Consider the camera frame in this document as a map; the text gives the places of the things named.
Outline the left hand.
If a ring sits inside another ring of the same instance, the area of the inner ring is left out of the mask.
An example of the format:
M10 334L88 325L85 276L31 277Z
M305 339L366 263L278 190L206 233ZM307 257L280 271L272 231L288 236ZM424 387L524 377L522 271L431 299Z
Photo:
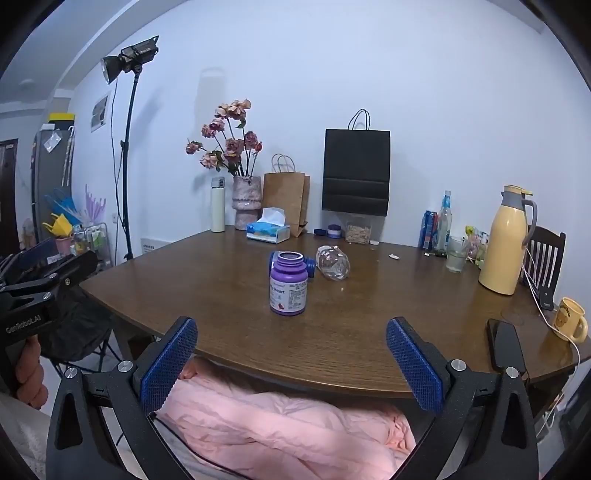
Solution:
M18 383L17 398L32 405L43 392L43 369L40 364L41 347L37 336L29 337L18 360L15 373Z

